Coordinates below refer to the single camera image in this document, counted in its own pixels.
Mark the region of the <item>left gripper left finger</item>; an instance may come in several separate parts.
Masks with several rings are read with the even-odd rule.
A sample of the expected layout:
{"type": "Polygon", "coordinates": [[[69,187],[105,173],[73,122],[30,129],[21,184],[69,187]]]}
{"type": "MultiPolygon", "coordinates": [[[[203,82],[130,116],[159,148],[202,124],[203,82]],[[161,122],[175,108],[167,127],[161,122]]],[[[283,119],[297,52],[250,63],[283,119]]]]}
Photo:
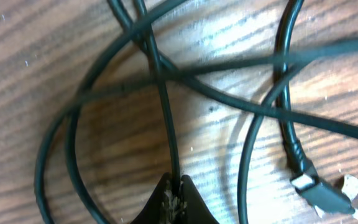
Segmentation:
{"type": "Polygon", "coordinates": [[[163,174],[157,186],[154,188],[150,198],[141,212],[136,216],[131,224],[161,224],[165,223],[167,217],[163,207],[165,191],[172,175],[169,172],[163,174]]]}

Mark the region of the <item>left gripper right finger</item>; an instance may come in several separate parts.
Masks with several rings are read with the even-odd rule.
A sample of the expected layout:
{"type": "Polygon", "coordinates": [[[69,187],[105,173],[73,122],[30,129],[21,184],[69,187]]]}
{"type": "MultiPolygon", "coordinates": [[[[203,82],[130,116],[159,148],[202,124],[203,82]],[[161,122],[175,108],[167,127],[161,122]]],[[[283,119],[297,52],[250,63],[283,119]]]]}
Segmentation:
{"type": "Polygon", "coordinates": [[[189,175],[181,177],[181,196],[186,207],[181,212],[180,224],[218,224],[189,175]]]}

